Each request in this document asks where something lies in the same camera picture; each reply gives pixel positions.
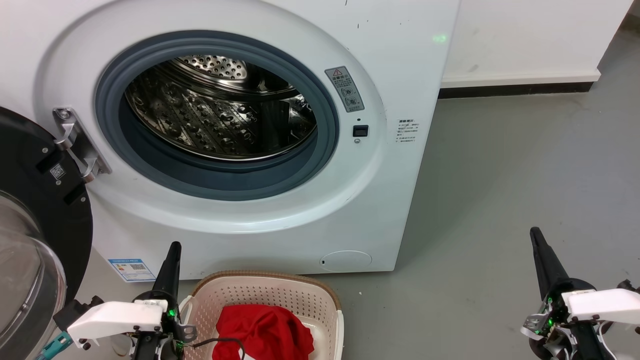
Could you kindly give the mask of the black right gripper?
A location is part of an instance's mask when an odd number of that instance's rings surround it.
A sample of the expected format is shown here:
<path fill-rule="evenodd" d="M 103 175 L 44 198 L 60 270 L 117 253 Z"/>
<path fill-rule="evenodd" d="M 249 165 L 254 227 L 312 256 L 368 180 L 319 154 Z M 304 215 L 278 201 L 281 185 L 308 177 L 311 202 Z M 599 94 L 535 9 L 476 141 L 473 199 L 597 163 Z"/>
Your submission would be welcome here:
<path fill-rule="evenodd" d="M 542 303 L 521 333 L 540 360 L 606 360 L 599 338 L 605 292 L 569 278 L 539 227 L 530 228 L 535 274 Z"/>

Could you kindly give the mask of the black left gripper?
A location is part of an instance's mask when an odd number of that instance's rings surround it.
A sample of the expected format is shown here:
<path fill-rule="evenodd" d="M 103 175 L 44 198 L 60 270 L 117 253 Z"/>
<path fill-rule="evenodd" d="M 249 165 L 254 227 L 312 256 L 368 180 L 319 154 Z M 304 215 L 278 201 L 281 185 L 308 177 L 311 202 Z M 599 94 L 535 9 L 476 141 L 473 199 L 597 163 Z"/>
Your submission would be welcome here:
<path fill-rule="evenodd" d="M 143 292 L 133 300 L 134 304 L 161 310 L 158 324 L 150 330 L 134 325 L 133 360 L 183 360 L 185 347 L 197 339 L 196 326 L 183 322 L 179 309 L 181 257 L 182 244 L 172 242 L 153 284 L 153 292 Z"/>

